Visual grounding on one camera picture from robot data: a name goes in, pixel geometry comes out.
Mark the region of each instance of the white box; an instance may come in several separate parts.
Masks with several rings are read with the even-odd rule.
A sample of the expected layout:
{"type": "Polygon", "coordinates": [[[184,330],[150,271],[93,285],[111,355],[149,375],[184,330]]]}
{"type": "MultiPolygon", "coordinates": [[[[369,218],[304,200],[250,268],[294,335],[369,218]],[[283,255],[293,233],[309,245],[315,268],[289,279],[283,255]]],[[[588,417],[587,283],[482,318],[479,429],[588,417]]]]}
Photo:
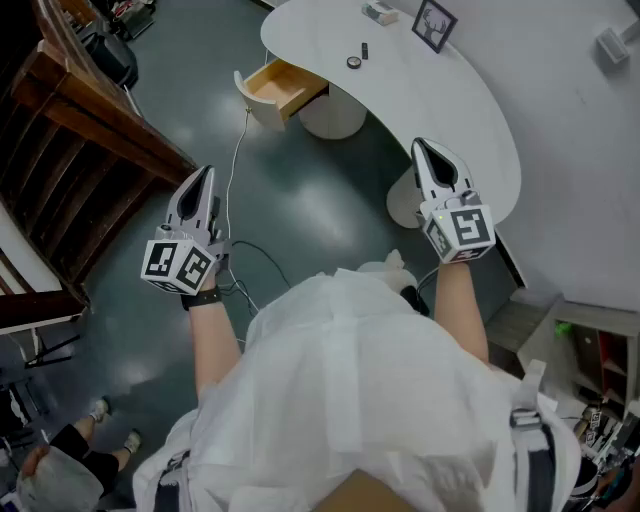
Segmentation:
{"type": "Polygon", "coordinates": [[[398,21],[398,10],[381,0],[369,0],[362,4],[362,14],[380,25],[389,25],[389,23],[398,21]]]}

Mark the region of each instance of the framed picture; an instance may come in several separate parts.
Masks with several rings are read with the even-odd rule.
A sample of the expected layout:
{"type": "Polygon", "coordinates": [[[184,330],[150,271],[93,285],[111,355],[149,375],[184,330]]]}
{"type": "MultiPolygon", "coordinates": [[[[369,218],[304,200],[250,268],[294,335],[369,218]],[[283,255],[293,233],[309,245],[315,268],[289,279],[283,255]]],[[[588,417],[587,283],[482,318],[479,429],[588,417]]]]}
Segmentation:
{"type": "Polygon", "coordinates": [[[436,53],[440,53],[458,19],[433,0],[423,0],[413,31],[436,53]]]}

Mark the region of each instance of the white desk pedestal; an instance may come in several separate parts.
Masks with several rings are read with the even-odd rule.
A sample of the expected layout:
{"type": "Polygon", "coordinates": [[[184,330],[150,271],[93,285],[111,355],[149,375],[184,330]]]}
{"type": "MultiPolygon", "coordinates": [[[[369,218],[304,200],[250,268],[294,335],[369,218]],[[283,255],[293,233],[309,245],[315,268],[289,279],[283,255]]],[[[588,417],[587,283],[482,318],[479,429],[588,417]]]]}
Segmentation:
{"type": "Polygon", "coordinates": [[[387,194],[387,211],[391,218],[403,228],[419,228],[416,212],[422,203],[422,193],[416,186],[413,167],[400,176],[387,194]]]}
{"type": "Polygon", "coordinates": [[[329,94],[316,98],[298,112],[302,126],[321,139],[345,139],[364,124],[367,109],[346,92],[329,84],[329,94]]]}

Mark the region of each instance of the open drawer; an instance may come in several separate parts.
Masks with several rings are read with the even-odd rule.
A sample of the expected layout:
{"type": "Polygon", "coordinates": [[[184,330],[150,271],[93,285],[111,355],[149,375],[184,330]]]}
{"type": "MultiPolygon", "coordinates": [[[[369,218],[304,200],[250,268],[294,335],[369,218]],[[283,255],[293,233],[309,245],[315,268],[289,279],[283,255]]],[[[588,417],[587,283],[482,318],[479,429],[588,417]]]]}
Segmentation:
{"type": "Polygon", "coordinates": [[[284,122],[329,85],[324,78],[280,59],[246,80],[238,71],[234,78],[253,116],[278,131],[284,131],[284,122]]]}

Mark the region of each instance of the black strap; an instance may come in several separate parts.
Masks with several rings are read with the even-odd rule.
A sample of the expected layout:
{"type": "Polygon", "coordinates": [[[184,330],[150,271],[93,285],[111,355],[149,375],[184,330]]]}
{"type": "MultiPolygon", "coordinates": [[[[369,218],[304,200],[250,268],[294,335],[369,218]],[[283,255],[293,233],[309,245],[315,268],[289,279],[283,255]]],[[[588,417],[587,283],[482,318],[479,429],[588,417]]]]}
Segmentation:
{"type": "Polygon", "coordinates": [[[187,450],[184,453],[174,455],[167,463],[156,488],[154,512],[181,512],[180,492],[189,492],[188,489],[182,487],[188,481],[185,463],[189,460],[190,454],[191,451],[187,450]]]}
{"type": "Polygon", "coordinates": [[[529,504],[527,512],[551,512],[556,467],[552,450],[529,454],[529,504]]]}
{"type": "Polygon", "coordinates": [[[200,292],[198,295],[181,295],[180,298],[182,299],[182,307],[185,311],[189,311],[190,308],[194,308],[196,306],[215,304],[222,300],[220,289],[217,286],[212,290],[200,292]]]}

